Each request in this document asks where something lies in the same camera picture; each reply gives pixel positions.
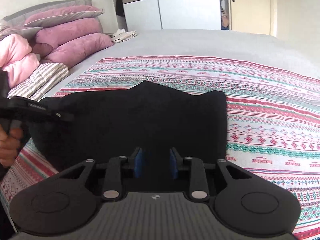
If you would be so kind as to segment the person's left hand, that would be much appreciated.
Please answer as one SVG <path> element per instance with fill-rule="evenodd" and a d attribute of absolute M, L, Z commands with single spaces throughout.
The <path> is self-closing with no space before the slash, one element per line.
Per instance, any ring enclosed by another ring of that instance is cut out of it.
<path fill-rule="evenodd" d="M 7 133 L 1 126 L 0 132 L 0 161 L 3 167 L 10 167 L 18 156 L 21 148 L 23 131 L 13 128 Z"/>

